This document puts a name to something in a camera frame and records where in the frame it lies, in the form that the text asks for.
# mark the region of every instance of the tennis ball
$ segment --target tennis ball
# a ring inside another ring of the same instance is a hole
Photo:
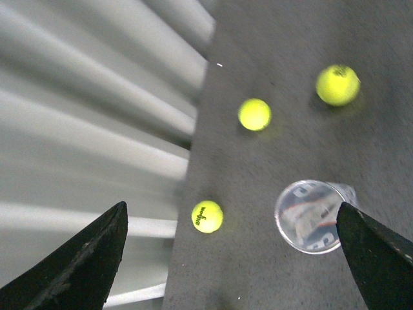
[[[271,109],[260,99],[248,99],[240,106],[238,119],[246,129],[263,130],[271,121]]]
[[[356,98],[360,80],[356,73],[344,65],[332,65],[323,70],[317,79],[318,96],[329,105],[346,105]]]
[[[191,217],[192,223],[198,231],[212,233],[220,228],[224,214],[218,204],[205,200],[194,207]]]

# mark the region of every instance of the clear plastic cup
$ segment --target clear plastic cup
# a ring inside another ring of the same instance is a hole
[[[342,202],[358,205],[356,193],[349,185],[315,180],[295,182],[277,200],[277,227],[298,251],[329,253],[340,246],[336,219]]]

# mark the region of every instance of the gray floor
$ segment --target gray floor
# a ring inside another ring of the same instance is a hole
[[[413,240],[413,2],[228,0],[216,18],[163,309],[366,309],[343,251],[293,249],[274,205],[294,181],[347,183]],[[314,93],[333,63],[362,83],[344,108]],[[237,120],[253,97],[273,111],[259,133]],[[207,199],[225,213],[213,234],[190,221]]]

